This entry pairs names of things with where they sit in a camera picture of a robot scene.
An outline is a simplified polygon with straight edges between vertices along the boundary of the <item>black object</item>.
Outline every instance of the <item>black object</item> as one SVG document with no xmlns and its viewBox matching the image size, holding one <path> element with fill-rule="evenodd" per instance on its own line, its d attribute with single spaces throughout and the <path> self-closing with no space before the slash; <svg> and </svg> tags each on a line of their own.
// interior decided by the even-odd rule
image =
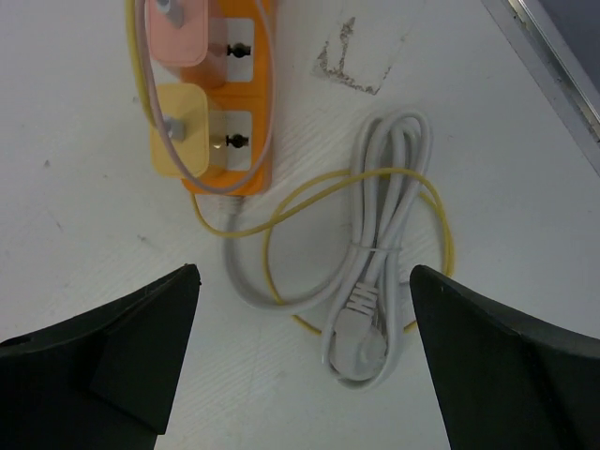
<svg viewBox="0 0 600 450">
<path fill-rule="evenodd" d="M 198 303 L 194 265 L 0 344 L 0 449 L 150 450 Z"/>
<path fill-rule="evenodd" d="M 600 340 L 426 267 L 412 271 L 411 290 L 453 449 L 600 448 Z"/>
</svg>

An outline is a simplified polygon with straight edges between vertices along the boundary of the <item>cable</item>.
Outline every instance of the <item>cable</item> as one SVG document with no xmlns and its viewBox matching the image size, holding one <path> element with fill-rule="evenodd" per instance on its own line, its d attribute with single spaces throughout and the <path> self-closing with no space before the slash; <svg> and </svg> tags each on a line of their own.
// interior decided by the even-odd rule
<svg viewBox="0 0 600 450">
<path fill-rule="evenodd" d="M 269 19 L 264 10 L 261 0 L 255 0 L 256 8 L 261 16 L 262 27 L 267 37 L 269 51 L 269 66 L 271 71 L 271 98 L 269 104 L 269 125 L 267 128 L 264 146 L 259 157 L 254 161 L 254 164 L 248 172 L 237 182 L 228 187 L 211 187 L 197 179 L 186 167 L 181 160 L 171 139 L 169 138 L 168 129 L 165 125 L 162 110 L 158 101 L 157 85 L 154 78 L 154 72 L 150 62 L 150 52 L 148 51 L 148 42 L 145 34 L 145 3 L 146 0 L 126 0 L 126 19 L 127 19 L 127 43 L 129 45 L 129 53 L 131 56 L 131 67 L 136 79 L 140 102 L 144 107 L 146 116 L 150 115 L 148 121 L 151 126 L 156 126 L 158 135 L 165 145 L 169 156 L 177 169 L 186 177 L 186 179 L 196 188 L 202 189 L 213 194 L 228 194 L 235 192 L 243 187 L 256 175 L 259 168 L 266 160 L 271 149 L 271 141 L 273 140 L 273 126 L 275 121 L 275 104 L 276 104 L 276 62 L 275 62 L 275 40 L 273 32 L 269 26 Z"/>
<path fill-rule="evenodd" d="M 412 120 L 418 122 L 419 130 L 415 129 Z M 378 169 L 382 153 L 388 147 L 392 150 L 394 167 Z M 395 251 L 372 252 L 370 248 L 387 250 L 400 246 L 406 220 L 413 201 L 417 195 L 420 195 L 421 185 L 431 193 L 432 199 L 427 196 L 423 198 L 434 208 L 442 223 L 443 271 L 448 276 L 451 276 L 454 271 L 454 243 L 442 200 L 425 177 L 430 150 L 431 132 L 428 120 L 420 112 L 395 112 L 387 117 L 368 121 L 359 133 L 349 171 L 331 172 L 305 183 L 277 207 L 270 220 L 241 232 L 232 232 L 237 220 L 235 212 L 232 212 L 229 217 L 228 231 L 221 232 L 211 227 L 203 218 L 195 197 L 192 195 L 193 206 L 201 224 L 210 233 L 227 238 L 223 246 L 226 269 L 234 288 L 247 304 L 269 313 L 298 315 L 326 300 L 333 299 L 321 331 L 322 361 L 341 383 L 352 389 L 366 389 L 381 383 L 398 364 L 401 339 L 398 324 L 402 323 L 397 292 L 399 287 L 398 253 Z M 384 193 L 384 202 L 378 208 L 380 189 L 383 189 L 383 186 L 380 186 L 382 184 L 381 177 L 386 174 L 391 176 L 387 188 L 382 192 Z M 340 176 L 347 176 L 347 178 L 284 212 L 288 204 L 308 188 Z M 311 292 L 295 299 L 282 299 L 268 265 L 268 246 L 273 227 L 327 195 L 350 185 L 352 185 L 352 241 L 341 266 L 328 280 Z M 237 267 L 239 259 L 236 256 L 232 240 L 232 238 L 245 237 L 262 231 L 267 231 L 262 247 L 262 263 L 265 278 L 273 297 L 258 292 L 242 276 Z M 340 333 L 340 328 L 346 322 L 342 319 L 348 316 L 349 311 L 351 314 L 356 314 L 357 306 L 354 305 L 354 309 L 352 309 L 348 308 L 348 305 L 356 300 L 356 295 L 360 293 L 361 289 L 378 293 L 375 296 L 377 310 L 374 312 L 370 327 L 371 332 L 381 335 L 384 339 L 385 352 L 381 366 L 376 365 L 372 376 L 348 378 L 342 376 L 340 371 L 332 366 L 330 359 L 336 360 L 337 351 L 343 346 L 348 348 L 348 342 L 342 340 L 344 335 Z M 315 334 L 320 332 L 318 328 L 303 319 L 297 317 L 296 320 L 309 331 Z"/>
</svg>

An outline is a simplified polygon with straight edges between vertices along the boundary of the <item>pink cable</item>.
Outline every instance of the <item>pink cable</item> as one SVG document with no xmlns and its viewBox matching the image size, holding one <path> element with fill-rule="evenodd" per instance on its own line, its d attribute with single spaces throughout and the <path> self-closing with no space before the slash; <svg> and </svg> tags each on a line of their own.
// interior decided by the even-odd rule
<svg viewBox="0 0 600 450">
<path fill-rule="evenodd" d="M 172 162 L 175 164 L 177 169 L 186 177 L 186 179 L 194 185 L 196 188 L 200 188 L 207 192 L 211 192 L 213 194 L 229 194 L 234 192 L 235 190 L 241 188 L 246 183 L 248 183 L 259 168 L 263 165 L 270 147 L 271 141 L 273 140 L 273 123 L 275 121 L 275 96 L 276 96 L 276 63 L 275 63 L 275 44 L 273 40 L 273 33 L 271 28 L 269 27 L 269 20 L 266 15 L 266 11 L 264 10 L 263 4 L 261 0 L 255 0 L 256 8 L 259 10 L 259 14 L 261 15 L 262 25 L 264 27 L 265 34 L 267 35 L 267 41 L 269 43 L 269 55 L 270 55 L 270 66 L 271 66 L 271 107 L 269 109 L 270 117 L 269 117 L 269 127 L 266 134 L 266 139 L 264 141 L 264 146 L 262 148 L 261 155 L 254 162 L 252 168 L 240 179 L 238 182 L 232 184 L 229 187 L 211 187 L 198 180 L 194 175 L 188 170 L 186 164 L 181 160 L 179 155 L 177 155 L 177 151 L 171 142 L 171 138 L 169 138 L 169 132 L 165 125 L 162 110 L 160 109 L 160 102 L 158 101 L 158 92 L 157 85 L 154 79 L 154 71 L 152 70 L 152 65 L 150 63 L 150 52 L 148 51 L 148 41 L 146 38 L 146 20 L 145 20 L 145 3 L 146 0 L 138 0 L 136 2 L 136 14 L 135 14 L 135 23 L 136 23 L 136 37 L 138 40 L 138 48 L 140 51 L 140 58 L 142 60 L 142 70 L 144 74 L 144 78 L 146 81 L 146 88 L 148 89 L 148 96 L 150 98 L 150 109 L 152 110 L 152 114 L 154 115 L 154 120 L 157 124 L 157 131 L 160 139 L 164 143 L 167 148 L 167 152 L 172 159 Z"/>
</svg>

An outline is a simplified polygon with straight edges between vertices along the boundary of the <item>yellow charger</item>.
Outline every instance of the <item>yellow charger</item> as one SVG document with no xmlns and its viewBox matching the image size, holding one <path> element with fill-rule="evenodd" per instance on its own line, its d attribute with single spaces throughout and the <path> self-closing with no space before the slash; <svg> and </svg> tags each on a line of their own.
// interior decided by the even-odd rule
<svg viewBox="0 0 600 450">
<path fill-rule="evenodd" d="M 197 178 L 212 178 L 227 169 L 227 124 L 225 113 L 192 83 L 161 84 L 157 87 L 160 108 L 177 155 Z M 158 131 L 150 127 L 152 162 L 158 173 L 174 178 L 183 174 L 173 163 Z"/>
</svg>

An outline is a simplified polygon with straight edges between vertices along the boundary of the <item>charging cable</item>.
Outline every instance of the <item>charging cable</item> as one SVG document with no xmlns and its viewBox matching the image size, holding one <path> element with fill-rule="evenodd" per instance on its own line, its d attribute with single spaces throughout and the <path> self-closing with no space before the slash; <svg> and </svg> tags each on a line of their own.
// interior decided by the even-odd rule
<svg viewBox="0 0 600 450">
<path fill-rule="evenodd" d="M 262 28 L 266 34 L 269 48 L 269 66 L 271 71 L 271 98 L 269 104 L 269 125 L 266 138 L 262 147 L 261 154 L 254 161 L 249 171 L 237 182 L 228 187 L 212 187 L 206 185 L 196 178 L 181 160 L 173 142 L 169 136 L 169 126 L 165 123 L 160 103 L 158 101 L 157 85 L 154 78 L 154 71 L 150 62 L 150 52 L 145 27 L 145 3 L 146 0 L 126 0 L 126 22 L 127 22 L 127 44 L 129 46 L 129 55 L 131 57 L 131 67 L 133 69 L 138 94 L 142 108 L 152 127 L 156 127 L 158 135 L 162 140 L 167 153 L 171 157 L 175 167 L 183 174 L 186 179 L 196 188 L 212 194 L 228 194 L 246 185 L 260 167 L 265 162 L 271 149 L 273 139 L 273 124 L 275 120 L 275 102 L 276 102 L 276 63 L 275 63 L 275 43 L 273 32 L 269 26 L 268 16 L 264 10 L 262 0 L 255 0 L 256 9 L 261 16 Z"/>
<path fill-rule="evenodd" d="M 417 196 L 425 199 L 440 218 L 444 238 L 442 270 L 447 276 L 454 272 L 454 243 L 442 200 L 425 177 L 431 144 L 428 120 L 418 111 L 394 112 L 369 120 L 359 132 L 349 171 L 331 172 L 305 183 L 279 205 L 269 221 L 241 232 L 235 230 L 241 198 L 222 199 L 229 215 L 227 231 L 222 232 L 207 223 L 192 195 L 202 225 L 209 232 L 227 238 L 223 246 L 225 266 L 243 300 L 268 313 L 294 315 L 306 329 L 320 334 L 323 363 L 340 383 L 352 389 L 378 385 L 398 364 L 404 322 L 401 305 L 410 295 L 407 287 L 400 285 L 398 253 Z M 392 151 L 393 167 L 382 168 L 386 148 Z M 390 175 L 389 181 L 383 181 L 383 175 Z M 340 176 L 347 178 L 284 211 L 307 189 Z M 421 185 L 432 198 L 420 192 Z M 347 186 L 351 186 L 352 239 L 341 266 L 323 285 L 307 294 L 282 299 L 268 266 L 273 227 Z M 272 297 L 259 292 L 243 277 L 233 240 L 263 231 L 266 233 L 262 263 Z M 297 316 L 327 300 L 332 305 L 322 331 Z"/>
</svg>

